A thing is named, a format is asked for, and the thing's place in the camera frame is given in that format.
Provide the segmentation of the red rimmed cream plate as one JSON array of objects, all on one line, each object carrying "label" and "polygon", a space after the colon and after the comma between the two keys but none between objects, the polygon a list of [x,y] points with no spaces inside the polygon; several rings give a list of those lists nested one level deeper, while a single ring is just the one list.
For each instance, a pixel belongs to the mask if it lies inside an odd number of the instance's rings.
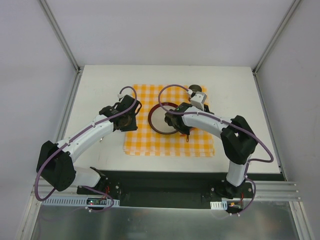
[{"label": "red rimmed cream plate", "polygon": [[154,105],[147,117],[147,121],[152,130],[161,135],[173,135],[178,131],[165,122],[165,113],[167,113],[160,104]]}]

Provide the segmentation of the yellow white checkered cloth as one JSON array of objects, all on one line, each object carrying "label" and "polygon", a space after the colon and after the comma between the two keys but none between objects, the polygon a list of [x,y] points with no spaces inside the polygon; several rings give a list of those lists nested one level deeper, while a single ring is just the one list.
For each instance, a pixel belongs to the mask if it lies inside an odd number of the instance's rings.
[{"label": "yellow white checkered cloth", "polygon": [[192,129],[189,142],[186,142],[186,136],[180,136],[180,132],[162,135],[149,126],[148,114],[154,105],[160,104],[167,111],[189,101],[184,89],[174,86],[164,90],[163,85],[155,84],[134,84],[133,88],[142,108],[136,117],[138,129],[125,134],[123,150],[127,155],[157,157],[212,157],[215,155],[214,138],[203,130]]}]

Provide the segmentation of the metal cup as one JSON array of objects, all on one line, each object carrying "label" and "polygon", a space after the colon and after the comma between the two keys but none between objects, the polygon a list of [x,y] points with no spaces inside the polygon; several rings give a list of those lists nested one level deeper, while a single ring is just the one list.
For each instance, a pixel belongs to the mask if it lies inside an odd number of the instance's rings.
[{"label": "metal cup", "polygon": [[200,85],[197,84],[192,84],[188,87],[190,90],[192,90],[193,92],[202,92],[203,89]]}]

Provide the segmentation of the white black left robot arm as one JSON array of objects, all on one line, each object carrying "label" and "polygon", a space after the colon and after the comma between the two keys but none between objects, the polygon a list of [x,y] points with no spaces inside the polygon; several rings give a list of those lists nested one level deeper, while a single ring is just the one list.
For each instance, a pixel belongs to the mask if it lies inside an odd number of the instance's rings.
[{"label": "white black left robot arm", "polygon": [[113,106],[103,107],[89,124],[70,137],[56,143],[48,140],[40,149],[36,178],[43,178],[59,192],[75,185],[102,194],[107,187],[106,175],[95,167],[74,164],[94,143],[114,131],[136,131],[136,116],[141,108],[140,101],[126,94]]}]

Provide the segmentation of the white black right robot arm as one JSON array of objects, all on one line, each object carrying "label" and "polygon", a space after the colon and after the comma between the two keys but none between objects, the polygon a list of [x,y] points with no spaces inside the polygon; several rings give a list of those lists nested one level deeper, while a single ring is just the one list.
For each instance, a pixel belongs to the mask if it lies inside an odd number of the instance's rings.
[{"label": "white black right robot arm", "polygon": [[175,109],[168,110],[164,121],[187,136],[192,129],[199,129],[221,139],[224,154],[229,159],[225,192],[233,198],[242,193],[246,164],[258,144],[252,137],[254,132],[242,116],[217,117],[206,104],[201,110],[190,103],[183,102]]}]

